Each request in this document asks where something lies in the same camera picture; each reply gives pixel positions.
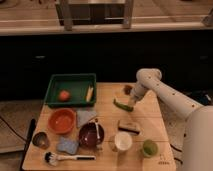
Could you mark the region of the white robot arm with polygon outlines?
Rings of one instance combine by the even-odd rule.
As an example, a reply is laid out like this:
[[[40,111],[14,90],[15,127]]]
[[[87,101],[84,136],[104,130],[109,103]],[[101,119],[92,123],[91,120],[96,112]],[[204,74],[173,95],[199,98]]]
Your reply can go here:
[[[157,68],[139,69],[128,105],[134,107],[152,90],[186,121],[180,171],[213,171],[213,106],[202,105],[166,85],[161,78]]]

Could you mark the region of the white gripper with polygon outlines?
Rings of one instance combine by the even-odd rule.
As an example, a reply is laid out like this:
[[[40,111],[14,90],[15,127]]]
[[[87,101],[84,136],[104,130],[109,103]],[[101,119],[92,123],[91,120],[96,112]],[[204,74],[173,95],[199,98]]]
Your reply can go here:
[[[127,105],[129,107],[134,107],[136,101],[140,101],[146,94],[148,89],[142,86],[140,83],[136,83],[130,92],[130,97]]]

